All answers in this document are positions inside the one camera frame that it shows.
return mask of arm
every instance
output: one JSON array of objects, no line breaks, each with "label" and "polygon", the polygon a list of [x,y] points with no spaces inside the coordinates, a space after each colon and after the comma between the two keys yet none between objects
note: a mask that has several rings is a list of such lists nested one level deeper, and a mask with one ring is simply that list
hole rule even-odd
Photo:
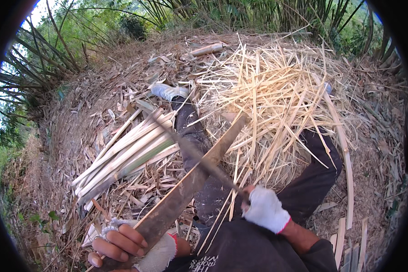
[{"label": "arm", "polygon": [[299,255],[307,253],[320,240],[316,234],[299,226],[292,220],[288,222],[280,234],[287,239]]},{"label": "arm", "polygon": [[331,243],[292,221],[274,191],[249,186],[245,192],[251,202],[242,203],[247,221],[284,236],[310,272],[337,271]]},{"label": "arm", "polygon": [[274,191],[263,187],[248,186],[245,192],[249,194],[251,202],[250,206],[242,203],[245,219],[275,234],[283,235],[296,253],[307,253],[320,240],[314,233],[291,220]]}]

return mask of red trim on glove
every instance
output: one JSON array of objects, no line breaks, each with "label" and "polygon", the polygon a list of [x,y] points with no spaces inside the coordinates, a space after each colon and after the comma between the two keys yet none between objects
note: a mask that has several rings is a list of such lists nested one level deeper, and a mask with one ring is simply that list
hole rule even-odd
[{"label": "red trim on glove", "polygon": [[280,232],[278,232],[277,234],[280,234],[280,233],[285,229],[285,227],[287,227],[287,225],[288,225],[288,223],[289,223],[290,221],[291,221],[291,217],[289,218],[289,220],[287,221],[287,223],[284,225],[283,229],[280,230]]},{"label": "red trim on glove", "polygon": [[175,257],[175,256],[177,255],[177,252],[178,252],[177,236],[176,236],[176,235],[169,234],[169,233],[168,233],[168,235],[171,236],[171,237],[174,239],[174,241],[175,241],[175,254],[174,254],[174,257]]}]

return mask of black shirt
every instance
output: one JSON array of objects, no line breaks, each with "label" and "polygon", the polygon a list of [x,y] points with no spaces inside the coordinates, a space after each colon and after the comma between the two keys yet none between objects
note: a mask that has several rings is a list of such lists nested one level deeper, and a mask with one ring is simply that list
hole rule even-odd
[{"label": "black shirt", "polygon": [[174,258],[165,272],[337,271],[328,240],[321,239],[306,254],[298,255],[283,236],[245,220],[224,222],[205,253],[207,245],[199,256]]}]

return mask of hand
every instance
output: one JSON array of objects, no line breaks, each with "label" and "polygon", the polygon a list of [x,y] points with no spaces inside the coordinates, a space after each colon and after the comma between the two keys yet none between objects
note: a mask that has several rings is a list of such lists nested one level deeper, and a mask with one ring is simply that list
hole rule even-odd
[{"label": "hand", "polygon": [[[142,257],[144,248],[148,247],[145,239],[133,226],[136,220],[119,220],[112,218],[110,225],[103,228],[102,237],[95,238],[92,247],[98,253],[89,253],[88,261],[96,267],[101,267],[102,255],[120,262],[126,262],[127,253]],[[156,245],[141,258],[131,270],[115,270],[116,272],[162,272],[174,257],[190,255],[189,242],[165,233]]]},{"label": "hand", "polygon": [[267,228],[279,234],[291,220],[290,215],[282,208],[274,191],[261,186],[248,186],[244,192],[249,194],[251,205],[242,203],[242,217],[249,222]]},{"label": "hand", "polygon": [[106,239],[107,241],[103,238],[95,238],[92,242],[93,249],[99,253],[89,253],[88,260],[89,263],[96,267],[103,265],[102,255],[120,262],[126,262],[129,258],[127,253],[141,257],[143,256],[143,248],[148,246],[142,235],[128,224],[120,225],[118,231],[111,230],[107,232]]}]

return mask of person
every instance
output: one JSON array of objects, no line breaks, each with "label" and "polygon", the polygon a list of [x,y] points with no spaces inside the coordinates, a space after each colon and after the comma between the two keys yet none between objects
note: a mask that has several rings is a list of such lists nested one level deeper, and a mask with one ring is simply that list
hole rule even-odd
[{"label": "person", "polygon": [[[177,133],[192,142],[197,150],[205,154],[210,141],[189,100],[189,92],[183,87],[156,84],[152,93],[172,102],[178,110],[175,121]],[[133,272],[219,272],[219,271],[265,271],[315,272],[337,271],[332,244],[320,239],[301,225],[305,224],[313,211],[320,205],[342,170],[342,161],[329,136],[323,140],[330,149],[326,153],[321,138],[315,132],[303,130],[301,138],[310,151],[328,168],[314,157],[302,174],[276,194],[261,186],[248,186],[250,205],[242,203],[241,218],[224,221],[214,237],[204,239],[213,225],[228,188],[210,176],[204,188],[195,196],[198,222],[194,222],[201,232],[196,252],[191,254],[189,243],[176,236],[165,235],[133,268]],[[180,145],[183,168],[189,171],[197,162],[190,151]],[[94,266],[102,265],[101,255],[125,262],[127,253],[143,256],[147,247],[144,238],[132,228],[133,224],[122,224],[109,230],[103,238],[94,239],[92,246],[96,252],[88,256]]]}]

